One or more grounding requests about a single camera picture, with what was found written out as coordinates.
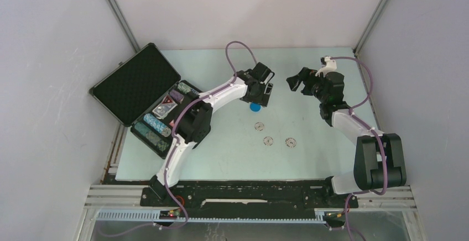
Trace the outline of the blue round chip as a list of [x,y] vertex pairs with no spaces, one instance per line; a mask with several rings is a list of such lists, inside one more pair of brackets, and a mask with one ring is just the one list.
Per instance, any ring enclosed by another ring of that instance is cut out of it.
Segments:
[[259,104],[256,104],[256,103],[251,103],[251,104],[249,105],[249,109],[250,109],[252,112],[257,113],[257,112],[259,112],[259,111],[262,109],[262,106],[259,105]]

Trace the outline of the white poker chip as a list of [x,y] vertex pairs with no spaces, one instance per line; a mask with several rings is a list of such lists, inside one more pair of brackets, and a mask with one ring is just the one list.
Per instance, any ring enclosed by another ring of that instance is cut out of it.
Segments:
[[265,126],[262,122],[257,122],[255,125],[254,125],[254,128],[255,130],[257,131],[263,131]]
[[263,143],[264,143],[266,146],[271,146],[271,145],[273,145],[274,140],[273,140],[272,137],[265,137],[265,138],[263,139]]
[[286,144],[287,147],[289,147],[289,148],[294,148],[294,147],[296,147],[297,142],[296,142],[296,140],[295,140],[294,138],[287,138],[287,139],[285,140],[285,144]]

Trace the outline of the all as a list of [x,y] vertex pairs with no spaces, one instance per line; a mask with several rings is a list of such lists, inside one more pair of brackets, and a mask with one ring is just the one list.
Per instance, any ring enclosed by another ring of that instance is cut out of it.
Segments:
[[164,106],[170,106],[171,109],[173,109],[174,107],[177,106],[177,103],[170,97],[170,95],[166,95],[162,102],[160,103],[160,105],[164,105]]

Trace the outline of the clear round dealer button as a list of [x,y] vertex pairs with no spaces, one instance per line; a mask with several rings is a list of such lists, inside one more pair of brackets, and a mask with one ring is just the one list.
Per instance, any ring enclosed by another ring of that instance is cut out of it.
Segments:
[[171,111],[170,106],[164,106],[164,105],[159,105],[155,107],[152,110],[152,113],[158,118],[158,119],[164,119],[168,113]]

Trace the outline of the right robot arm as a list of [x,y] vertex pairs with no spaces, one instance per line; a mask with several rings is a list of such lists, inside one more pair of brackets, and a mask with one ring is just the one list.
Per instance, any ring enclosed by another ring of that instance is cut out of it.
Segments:
[[291,91],[303,85],[303,95],[316,97],[321,118],[355,145],[353,170],[332,177],[332,185],[321,193],[324,204],[335,207],[346,193],[373,191],[382,195],[388,188],[406,184],[400,136],[373,128],[355,114],[343,99],[345,83],[341,73],[319,75],[316,70],[304,67],[286,81]]

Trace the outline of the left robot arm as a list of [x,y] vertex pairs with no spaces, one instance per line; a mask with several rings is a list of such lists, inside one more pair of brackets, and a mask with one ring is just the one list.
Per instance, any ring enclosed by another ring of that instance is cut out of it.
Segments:
[[173,140],[169,152],[163,166],[149,184],[154,192],[153,198],[160,205],[168,206],[174,201],[175,191],[172,187],[178,184],[189,153],[210,132],[212,115],[236,99],[266,107],[274,76],[275,73],[269,67],[259,62],[252,69],[236,71],[227,82],[214,89],[185,96],[173,120]]

